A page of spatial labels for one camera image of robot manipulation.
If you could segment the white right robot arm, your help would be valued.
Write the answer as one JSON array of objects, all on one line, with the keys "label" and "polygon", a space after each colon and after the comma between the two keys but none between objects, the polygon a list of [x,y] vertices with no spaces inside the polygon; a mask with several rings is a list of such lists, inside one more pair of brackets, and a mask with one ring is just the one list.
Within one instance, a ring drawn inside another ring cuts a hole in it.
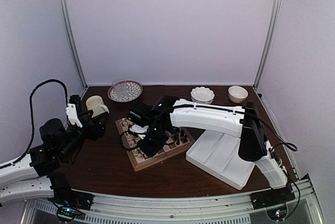
[{"label": "white right robot arm", "polygon": [[254,103],[246,106],[199,104],[162,96],[155,105],[136,102],[127,118],[142,135],[140,150],[153,157],[167,142],[167,132],[183,128],[203,130],[186,153],[186,160],[231,187],[245,187],[254,167],[267,179],[268,198],[279,204],[288,196],[288,175],[274,153]]}]

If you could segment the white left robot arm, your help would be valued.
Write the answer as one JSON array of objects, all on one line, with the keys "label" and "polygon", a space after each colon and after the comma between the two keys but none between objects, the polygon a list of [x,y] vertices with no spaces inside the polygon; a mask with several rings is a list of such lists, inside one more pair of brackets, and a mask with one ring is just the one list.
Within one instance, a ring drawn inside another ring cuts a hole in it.
[{"label": "white left robot arm", "polygon": [[70,205],[75,201],[66,176],[57,172],[61,164],[74,164],[86,140],[105,135],[109,113],[96,117],[81,113],[81,126],[65,128],[60,119],[48,120],[39,128],[43,143],[28,150],[24,157],[1,165],[1,204],[31,198],[51,198]]}]

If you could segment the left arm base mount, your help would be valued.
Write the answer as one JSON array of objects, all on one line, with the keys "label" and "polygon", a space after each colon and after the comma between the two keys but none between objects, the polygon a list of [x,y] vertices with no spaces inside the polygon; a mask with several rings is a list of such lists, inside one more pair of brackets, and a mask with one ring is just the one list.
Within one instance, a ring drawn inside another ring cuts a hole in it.
[{"label": "left arm base mount", "polygon": [[58,213],[64,213],[72,219],[82,215],[82,210],[90,210],[94,196],[91,193],[73,190],[63,173],[47,175],[51,182],[53,196],[48,198],[58,208]]}]

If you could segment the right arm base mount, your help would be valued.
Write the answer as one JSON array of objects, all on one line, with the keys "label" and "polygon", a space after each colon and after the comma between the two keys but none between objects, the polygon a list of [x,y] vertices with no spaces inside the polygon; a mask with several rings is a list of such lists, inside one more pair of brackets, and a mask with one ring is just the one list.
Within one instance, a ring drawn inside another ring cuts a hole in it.
[{"label": "right arm base mount", "polygon": [[284,222],[297,209],[301,200],[301,191],[291,177],[285,173],[287,184],[283,188],[269,189],[250,195],[254,210],[265,208],[271,221]]}]

